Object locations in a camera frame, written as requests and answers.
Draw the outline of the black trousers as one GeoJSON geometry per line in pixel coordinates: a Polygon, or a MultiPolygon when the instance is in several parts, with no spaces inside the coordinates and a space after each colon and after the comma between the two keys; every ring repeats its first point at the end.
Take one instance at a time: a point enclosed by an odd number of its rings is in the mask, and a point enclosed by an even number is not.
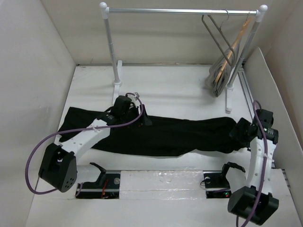
{"type": "Polygon", "coordinates": [[[230,117],[192,121],[151,116],[152,126],[112,128],[94,149],[137,156],[179,157],[193,150],[229,154],[243,148],[230,136],[230,117]]]}

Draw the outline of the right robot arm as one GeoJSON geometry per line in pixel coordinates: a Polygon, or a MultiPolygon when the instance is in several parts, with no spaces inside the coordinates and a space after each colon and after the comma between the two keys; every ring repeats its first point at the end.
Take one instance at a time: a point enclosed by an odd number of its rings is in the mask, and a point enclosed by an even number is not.
{"type": "Polygon", "coordinates": [[[255,111],[252,122],[241,118],[230,137],[250,150],[250,167],[245,171],[228,162],[219,174],[219,181],[230,186],[227,210],[258,226],[263,225],[278,209],[279,200],[273,197],[271,168],[278,142],[278,130],[273,129],[273,113],[265,109],[255,111]]]}

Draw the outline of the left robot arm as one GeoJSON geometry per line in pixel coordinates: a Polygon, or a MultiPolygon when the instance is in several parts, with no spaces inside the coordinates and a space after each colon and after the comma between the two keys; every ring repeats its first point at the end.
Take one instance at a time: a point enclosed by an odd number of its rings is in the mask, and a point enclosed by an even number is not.
{"type": "Polygon", "coordinates": [[[125,96],[119,96],[110,112],[100,114],[88,127],[58,133],[63,135],[77,132],[78,134],[59,145],[51,143],[46,147],[38,172],[39,177],[60,192],[68,191],[78,181],[77,161],[95,144],[107,138],[110,129],[129,126],[141,119],[144,114],[145,106],[138,94],[127,93],[125,96]],[[118,124],[130,108],[132,100],[129,95],[134,96],[139,102],[137,108],[139,115],[130,122],[118,124]]]}

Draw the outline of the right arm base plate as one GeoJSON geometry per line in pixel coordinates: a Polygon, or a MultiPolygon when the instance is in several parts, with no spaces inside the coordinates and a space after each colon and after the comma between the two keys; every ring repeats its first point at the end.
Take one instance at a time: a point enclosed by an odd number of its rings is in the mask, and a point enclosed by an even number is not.
{"type": "Polygon", "coordinates": [[[207,199],[229,199],[232,195],[230,184],[220,170],[203,171],[200,186],[207,199]]]}

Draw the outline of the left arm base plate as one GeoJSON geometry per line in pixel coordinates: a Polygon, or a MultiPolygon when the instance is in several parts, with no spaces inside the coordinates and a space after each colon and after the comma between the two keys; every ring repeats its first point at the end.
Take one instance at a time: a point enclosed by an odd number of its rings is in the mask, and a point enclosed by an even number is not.
{"type": "Polygon", "coordinates": [[[120,192],[121,172],[109,171],[95,182],[78,184],[77,199],[118,199],[120,192]]]}

